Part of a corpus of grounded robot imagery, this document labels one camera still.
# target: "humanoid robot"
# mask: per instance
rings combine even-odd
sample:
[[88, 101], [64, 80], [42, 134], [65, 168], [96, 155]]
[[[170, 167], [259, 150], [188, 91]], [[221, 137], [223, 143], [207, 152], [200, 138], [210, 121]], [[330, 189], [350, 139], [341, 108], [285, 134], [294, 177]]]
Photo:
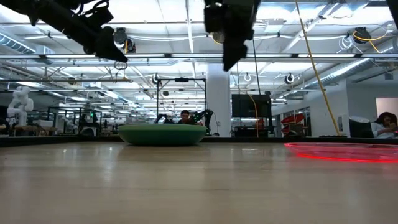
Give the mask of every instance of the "humanoid robot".
[[[13, 99], [7, 109], [8, 123], [10, 125], [26, 125], [27, 112], [33, 110], [33, 100], [28, 97], [29, 92], [29, 87], [19, 86], [17, 91], [12, 94]], [[16, 123], [16, 114], [18, 114], [18, 123]]]

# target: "white column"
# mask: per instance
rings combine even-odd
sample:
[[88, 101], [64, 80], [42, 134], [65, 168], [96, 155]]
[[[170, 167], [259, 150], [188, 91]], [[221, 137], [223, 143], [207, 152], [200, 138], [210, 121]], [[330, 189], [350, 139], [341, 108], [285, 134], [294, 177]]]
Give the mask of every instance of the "white column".
[[216, 114], [211, 118], [210, 129], [212, 133], [218, 132], [220, 137], [229, 137], [231, 131], [230, 73], [223, 71], [222, 64], [209, 64], [207, 71], [208, 109]]

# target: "desk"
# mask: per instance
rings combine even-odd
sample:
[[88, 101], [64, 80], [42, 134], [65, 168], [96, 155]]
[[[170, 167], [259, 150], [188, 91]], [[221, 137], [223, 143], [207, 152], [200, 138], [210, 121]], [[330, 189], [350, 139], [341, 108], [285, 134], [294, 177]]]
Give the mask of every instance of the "desk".
[[[4, 125], [0, 126], [0, 130], [3, 130], [5, 128], [6, 127]], [[45, 136], [46, 135], [45, 132], [47, 132], [47, 134], [48, 134], [49, 132], [54, 132], [56, 130], [57, 130], [57, 128], [55, 128], [55, 127], [41, 127], [40, 128], [40, 127], [36, 127], [36, 126], [19, 126], [19, 125], [15, 126], [14, 128], [10, 127], [10, 131], [13, 131], [14, 135], [15, 135], [16, 131], [35, 131], [37, 136]]]

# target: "green round object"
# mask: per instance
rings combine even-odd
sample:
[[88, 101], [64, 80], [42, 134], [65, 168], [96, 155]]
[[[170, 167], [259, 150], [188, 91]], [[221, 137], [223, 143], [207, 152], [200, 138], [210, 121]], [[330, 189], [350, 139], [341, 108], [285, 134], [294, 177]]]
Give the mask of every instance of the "green round object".
[[206, 127], [186, 124], [137, 124], [119, 127], [120, 138], [138, 146], [189, 146], [200, 142]]

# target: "screen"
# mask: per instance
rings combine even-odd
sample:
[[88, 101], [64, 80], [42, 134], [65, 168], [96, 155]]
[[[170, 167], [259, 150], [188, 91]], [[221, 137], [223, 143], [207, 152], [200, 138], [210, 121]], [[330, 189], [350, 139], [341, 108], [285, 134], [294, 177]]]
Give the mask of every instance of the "screen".
[[[271, 99], [267, 95], [252, 95], [257, 106], [257, 116], [267, 117], [270, 113]], [[256, 110], [249, 95], [232, 95], [232, 117], [234, 118], [255, 118]]]

